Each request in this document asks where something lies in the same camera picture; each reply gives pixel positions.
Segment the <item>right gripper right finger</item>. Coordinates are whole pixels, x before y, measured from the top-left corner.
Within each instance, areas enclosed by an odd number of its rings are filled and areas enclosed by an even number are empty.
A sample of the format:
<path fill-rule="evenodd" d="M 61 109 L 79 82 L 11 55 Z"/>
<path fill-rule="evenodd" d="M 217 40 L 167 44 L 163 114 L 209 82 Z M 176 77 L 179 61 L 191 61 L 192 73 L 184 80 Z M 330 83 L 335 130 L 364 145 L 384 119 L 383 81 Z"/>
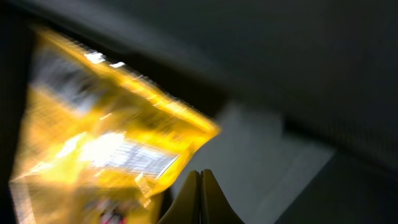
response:
<path fill-rule="evenodd" d="M 201 171 L 201 223 L 244 224 L 225 197 L 212 171 Z"/>

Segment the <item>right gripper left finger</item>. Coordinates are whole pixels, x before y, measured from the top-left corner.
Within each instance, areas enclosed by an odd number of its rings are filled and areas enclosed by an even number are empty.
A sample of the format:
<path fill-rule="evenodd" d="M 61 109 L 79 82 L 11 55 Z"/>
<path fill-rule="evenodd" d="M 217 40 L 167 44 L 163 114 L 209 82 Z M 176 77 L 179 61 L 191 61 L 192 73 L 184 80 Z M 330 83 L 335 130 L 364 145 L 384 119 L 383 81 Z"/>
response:
<path fill-rule="evenodd" d="M 193 170 L 158 224 L 199 224 L 200 201 L 200 174 Z"/>

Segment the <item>yellow snack bag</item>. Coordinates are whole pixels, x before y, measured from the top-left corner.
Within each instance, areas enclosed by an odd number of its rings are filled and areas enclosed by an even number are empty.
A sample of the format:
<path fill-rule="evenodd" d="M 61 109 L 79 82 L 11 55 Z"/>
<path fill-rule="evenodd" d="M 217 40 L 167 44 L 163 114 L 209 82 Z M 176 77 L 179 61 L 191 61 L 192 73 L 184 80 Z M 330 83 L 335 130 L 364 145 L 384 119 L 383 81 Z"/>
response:
<path fill-rule="evenodd" d="M 83 44 L 35 30 L 9 187 L 18 223 L 156 223 L 163 192 L 220 131 Z"/>

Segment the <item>black gift box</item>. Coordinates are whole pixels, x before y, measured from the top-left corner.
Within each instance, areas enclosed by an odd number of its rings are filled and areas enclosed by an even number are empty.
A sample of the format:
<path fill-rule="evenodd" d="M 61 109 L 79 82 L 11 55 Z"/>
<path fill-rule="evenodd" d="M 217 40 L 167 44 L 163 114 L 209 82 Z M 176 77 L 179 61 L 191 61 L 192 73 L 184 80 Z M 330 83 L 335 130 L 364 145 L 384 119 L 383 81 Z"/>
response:
<path fill-rule="evenodd" d="M 164 210 L 210 169 L 245 223 L 397 222 L 396 1 L 2 1 L 4 223 L 38 22 L 221 126 Z"/>

